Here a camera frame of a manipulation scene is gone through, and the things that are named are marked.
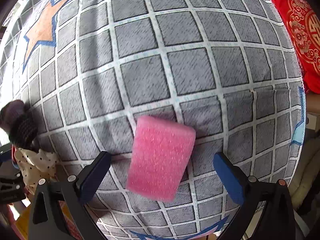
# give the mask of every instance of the star pattern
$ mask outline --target star pattern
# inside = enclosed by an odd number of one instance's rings
[[[49,0],[41,11],[38,20],[24,35],[28,45],[24,56],[22,72],[24,72],[32,52],[39,44],[52,47],[56,46],[56,16],[69,1],[70,0],[58,0],[55,2],[54,0]]]

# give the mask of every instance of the beige fabric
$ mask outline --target beige fabric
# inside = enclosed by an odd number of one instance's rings
[[[19,148],[14,157],[23,175],[23,182],[28,191],[34,195],[38,181],[54,179],[56,164],[59,163],[55,153],[39,150],[39,153]]]
[[[291,196],[293,196],[296,190],[299,188],[303,173],[308,163],[319,150],[320,138],[310,139],[303,145],[297,169],[288,186]]]
[[[301,182],[297,190],[291,196],[293,209],[297,210],[305,197],[307,196],[313,181],[315,180],[318,172],[320,171],[320,151],[318,151],[310,160],[304,169]]]

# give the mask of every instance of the checkered fabric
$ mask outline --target checkered fabric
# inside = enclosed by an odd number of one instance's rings
[[[57,15],[57,46],[39,45],[22,73],[23,36],[47,1],[27,0],[9,25],[0,103],[30,104],[41,147],[61,158],[59,179],[102,150],[113,154],[90,202],[109,239],[136,239],[131,230],[181,239],[230,221],[238,207],[212,166],[218,151],[246,175],[290,181],[301,151],[290,146],[301,73],[270,0],[71,0]],[[197,132],[172,203],[125,188],[145,114]]]

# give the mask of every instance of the pink sponge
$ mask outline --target pink sponge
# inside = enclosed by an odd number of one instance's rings
[[[126,188],[153,200],[172,201],[196,139],[185,125],[138,118]]]

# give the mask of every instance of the red cloth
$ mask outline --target red cloth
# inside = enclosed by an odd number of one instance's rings
[[[300,60],[306,92],[320,94],[320,22],[306,0],[272,0]]]
[[[17,163],[16,158],[14,157],[15,151],[16,151],[16,148],[12,145],[12,146],[11,146],[11,158],[12,158],[12,161],[13,161],[14,163]]]

